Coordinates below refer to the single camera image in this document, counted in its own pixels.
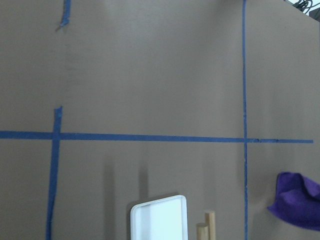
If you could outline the purple towel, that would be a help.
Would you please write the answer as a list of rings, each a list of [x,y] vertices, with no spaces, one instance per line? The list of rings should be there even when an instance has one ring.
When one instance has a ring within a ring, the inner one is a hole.
[[[281,172],[274,202],[267,209],[289,224],[319,231],[320,184],[297,172]]]

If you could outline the white rack base tray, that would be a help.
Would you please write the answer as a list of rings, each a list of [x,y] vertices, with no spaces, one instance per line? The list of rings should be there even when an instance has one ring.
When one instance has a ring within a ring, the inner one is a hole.
[[[187,240],[187,199],[174,195],[136,204],[130,210],[132,240]]]

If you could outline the rear wooden rack rod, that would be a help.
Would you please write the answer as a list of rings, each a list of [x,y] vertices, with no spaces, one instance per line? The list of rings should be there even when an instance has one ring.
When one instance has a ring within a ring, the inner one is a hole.
[[[216,213],[213,210],[206,210],[204,216],[205,223],[208,226],[209,240],[216,240]]]

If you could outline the wooden rack rod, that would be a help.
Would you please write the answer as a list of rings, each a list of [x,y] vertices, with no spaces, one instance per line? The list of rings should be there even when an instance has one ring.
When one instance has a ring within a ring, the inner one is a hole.
[[[196,224],[196,239],[209,240],[209,227],[206,223]]]
[[[216,240],[216,213],[213,210],[206,210],[204,216],[205,223],[208,226],[209,240]]]

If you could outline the front wooden rack rod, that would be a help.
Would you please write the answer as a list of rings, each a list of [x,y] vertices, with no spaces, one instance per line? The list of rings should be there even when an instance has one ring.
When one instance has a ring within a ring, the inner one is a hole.
[[[196,224],[196,239],[209,240],[209,227],[206,223]]]

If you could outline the brown paper table cover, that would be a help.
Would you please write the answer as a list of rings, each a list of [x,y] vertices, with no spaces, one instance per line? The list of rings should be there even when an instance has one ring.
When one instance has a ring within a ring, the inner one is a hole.
[[[0,132],[243,138],[243,0],[0,3]],[[246,0],[248,240],[317,240],[268,211],[280,172],[320,180],[320,24],[282,0]],[[0,138],[0,237],[46,237],[51,140]],[[244,238],[244,144],[61,140],[54,240],[128,240],[130,210],[184,195]]]

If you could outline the blue tape grid lines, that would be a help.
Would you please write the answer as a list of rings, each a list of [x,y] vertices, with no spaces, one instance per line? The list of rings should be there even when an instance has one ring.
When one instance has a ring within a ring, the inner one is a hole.
[[[48,203],[45,239],[52,239],[53,216],[58,186],[58,169],[61,141],[137,141],[137,142],[199,142],[199,143],[242,143],[244,145],[244,238],[248,238],[248,144],[313,144],[312,139],[249,138],[247,119],[247,50],[246,50],[247,1],[242,1],[241,44],[242,44],[242,100],[243,100],[243,137],[204,137],[176,135],[106,134],[62,132],[63,108],[54,109],[54,124],[51,132],[9,131],[0,132],[1,139],[51,140],[51,160],[48,187]]]

